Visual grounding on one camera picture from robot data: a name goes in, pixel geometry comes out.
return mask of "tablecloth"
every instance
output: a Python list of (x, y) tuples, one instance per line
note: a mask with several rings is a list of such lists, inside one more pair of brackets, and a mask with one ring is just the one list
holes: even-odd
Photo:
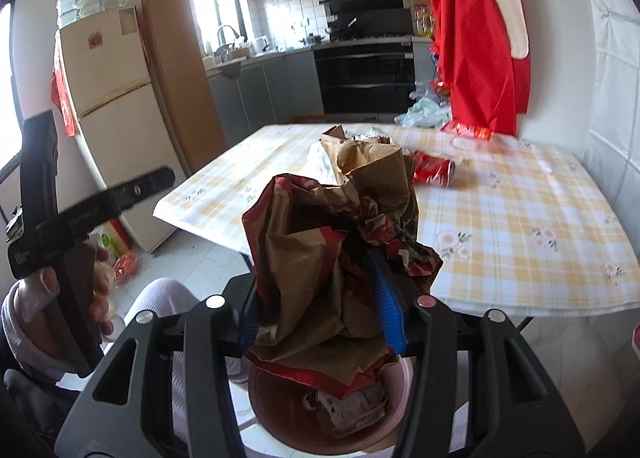
[[(449, 187), (415, 186), (418, 241), (435, 247), (444, 260), (431, 293), (453, 310), (587, 316), (640, 307), (636, 255), (571, 154), (508, 135), (465, 143), (426, 128), (345, 125), (348, 134), (369, 127), (404, 148), (463, 162)], [(326, 129), (264, 127), (165, 196), (154, 215), (248, 254), (242, 213), (273, 175), (303, 171), (310, 146)]]

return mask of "checkered tablecloth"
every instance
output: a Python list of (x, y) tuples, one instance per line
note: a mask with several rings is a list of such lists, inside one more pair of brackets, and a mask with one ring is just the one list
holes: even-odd
[[(459, 162), (450, 187), (415, 186), (418, 241), (435, 247), (444, 260), (431, 292), (452, 309), (587, 316), (640, 307), (636, 255), (572, 155), (497, 134), (476, 144), (423, 128), (345, 129), (354, 134), (369, 127), (403, 148)], [(264, 127), (163, 198), (155, 216), (248, 254), (242, 213), (274, 175), (306, 171), (309, 148), (326, 129)]]

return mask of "brown paper bag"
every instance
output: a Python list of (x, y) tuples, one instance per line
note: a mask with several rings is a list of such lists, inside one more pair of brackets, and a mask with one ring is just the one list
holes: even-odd
[(397, 146), (321, 139), (338, 186), (278, 175), (242, 217), (264, 302), (252, 361), (337, 398), (369, 387), (392, 358), (359, 262), (372, 246), (424, 292), (442, 261), (415, 242), (414, 161)]

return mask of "refrigerator door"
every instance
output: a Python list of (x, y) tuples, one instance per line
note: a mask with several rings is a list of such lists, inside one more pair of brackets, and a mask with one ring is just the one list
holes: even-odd
[(133, 7), (96, 13), (60, 29), (60, 45), (78, 119), (150, 82)]
[[(150, 84), (101, 106), (80, 119), (79, 126), (76, 140), (101, 188), (163, 164), (175, 172), (176, 186), (184, 182), (184, 172)], [(153, 251), (175, 230), (153, 216), (156, 203), (167, 193), (156, 194), (121, 216), (134, 241), (147, 252)]]

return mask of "person's hand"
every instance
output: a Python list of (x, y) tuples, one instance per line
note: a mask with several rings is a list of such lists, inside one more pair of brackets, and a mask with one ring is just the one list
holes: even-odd
[[(106, 318), (109, 311), (107, 297), (110, 292), (110, 273), (113, 273), (113, 269), (104, 263), (108, 256), (105, 249), (97, 248), (94, 265), (95, 297), (87, 311), (87, 319), (97, 323), (100, 331), (106, 336), (113, 333), (113, 324)], [(47, 267), (23, 279), (14, 298), (14, 309), (18, 314), (22, 331), (37, 348), (56, 359), (63, 358), (62, 347), (49, 326), (44, 308), (59, 292), (60, 285), (56, 273)]]

